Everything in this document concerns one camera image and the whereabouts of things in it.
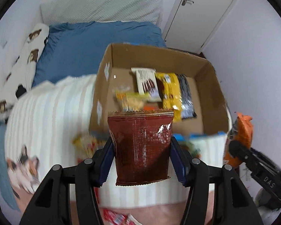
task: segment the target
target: metal bolt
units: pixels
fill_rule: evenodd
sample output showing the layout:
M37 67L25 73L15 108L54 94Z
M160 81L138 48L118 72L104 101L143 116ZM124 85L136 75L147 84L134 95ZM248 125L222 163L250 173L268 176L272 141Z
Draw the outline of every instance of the metal bolt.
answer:
M194 158L192 161L191 161L193 164L199 164L200 163L200 160L198 158Z
M93 160L92 160L92 158L87 158L87 159L84 160L84 163L85 164L91 164L91 163L93 163Z
M53 171L57 171L57 170L59 170L60 168L61 168L61 166L58 165L58 164L56 164L56 165L54 165L54 166L52 167Z
M226 164L224 167L225 167L225 169L228 170L228 171L231 171L231 170L232 170L232 167L231 167L231 165L229 165L229 164Z

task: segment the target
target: quilted headboard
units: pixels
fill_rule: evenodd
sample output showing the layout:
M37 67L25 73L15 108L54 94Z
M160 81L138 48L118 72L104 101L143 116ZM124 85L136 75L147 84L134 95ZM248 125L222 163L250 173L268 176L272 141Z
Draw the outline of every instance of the quilted headboard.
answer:
M58 23L161 22L162 0L53 0L40 5L47 25Z

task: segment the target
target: blue gripper pad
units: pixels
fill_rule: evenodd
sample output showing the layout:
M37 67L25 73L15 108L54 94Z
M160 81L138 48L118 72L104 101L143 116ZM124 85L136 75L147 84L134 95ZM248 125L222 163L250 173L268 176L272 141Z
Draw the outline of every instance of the blue gripper pad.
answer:
M95 165L96 163L99 164L96 169L98 168L98 183L100 184L100 186L102 186L102 184L106 182L113 160L114 144L111 138L109 137L104 148L100 153L98 162L95 162Z
M184 154L175 137L171 138L171 161L177 176L177 179L183 186L186 185L187 175L191 169L190 160Z

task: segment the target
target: blue bed sheet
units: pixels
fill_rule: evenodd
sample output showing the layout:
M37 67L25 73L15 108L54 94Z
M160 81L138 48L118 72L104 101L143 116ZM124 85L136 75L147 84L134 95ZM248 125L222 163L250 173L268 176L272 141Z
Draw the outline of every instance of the blue bed sheet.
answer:
M150 22L78 23L50 26L48 42L37 63L32 86L56 83L67 76L97 73L110 43L165 47L161 30Z

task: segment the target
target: cardboard box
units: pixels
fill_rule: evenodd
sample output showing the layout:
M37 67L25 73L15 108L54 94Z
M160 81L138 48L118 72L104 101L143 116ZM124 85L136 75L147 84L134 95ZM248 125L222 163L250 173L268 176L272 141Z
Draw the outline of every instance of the cardboard box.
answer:
M173 133L209 135L229 131L225 99L208 60L167 48L129 44L111 44L105 51L95 83L90 131L108 132L108 112L121 111L115 98L117 89L138 91L132 67L186 75L197 118L173 123Z

